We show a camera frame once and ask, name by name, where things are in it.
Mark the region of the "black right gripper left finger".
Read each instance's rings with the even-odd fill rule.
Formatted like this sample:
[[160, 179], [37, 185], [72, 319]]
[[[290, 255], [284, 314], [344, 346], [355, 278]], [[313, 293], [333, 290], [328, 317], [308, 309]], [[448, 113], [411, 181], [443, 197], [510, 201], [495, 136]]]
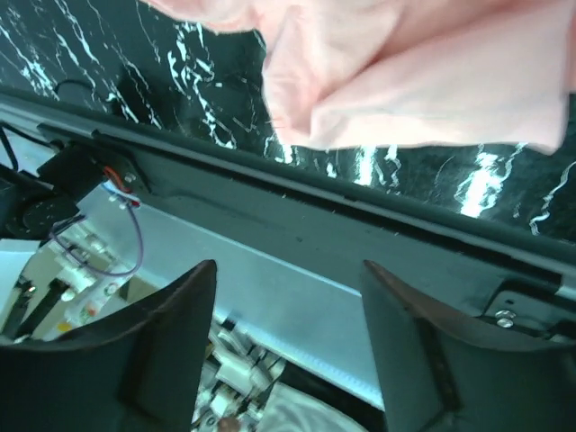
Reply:
[[187, 431], [217, 265], [51, 341], [1, 347], [3, 431]]

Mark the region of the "pink t shirt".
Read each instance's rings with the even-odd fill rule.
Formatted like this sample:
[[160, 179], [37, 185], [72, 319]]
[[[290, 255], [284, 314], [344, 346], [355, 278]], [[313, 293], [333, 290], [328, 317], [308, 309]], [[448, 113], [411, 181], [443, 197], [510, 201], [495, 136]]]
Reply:
[[278, 139], [310, 149], [563, 142], [572, 1], [156, 1], [217, 33], [258, 31]]

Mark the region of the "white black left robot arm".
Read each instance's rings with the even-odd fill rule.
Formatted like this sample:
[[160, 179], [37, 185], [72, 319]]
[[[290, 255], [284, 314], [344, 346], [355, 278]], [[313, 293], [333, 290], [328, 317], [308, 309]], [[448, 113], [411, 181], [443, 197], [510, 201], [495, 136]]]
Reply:
[[37, 169], [1, 168], [1, 237], [43, 240], [79, 214], [78, 204], [104, 180], [102, 168], [79, 146], [64, 148]]

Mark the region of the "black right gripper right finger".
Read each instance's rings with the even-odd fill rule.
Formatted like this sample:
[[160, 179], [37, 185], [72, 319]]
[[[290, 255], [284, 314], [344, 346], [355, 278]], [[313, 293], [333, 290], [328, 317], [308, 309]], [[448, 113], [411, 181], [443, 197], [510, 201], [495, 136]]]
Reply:
[[575, 344], [471, 317], [372, 260], [361, 288], [390, 431], [573, 431]]

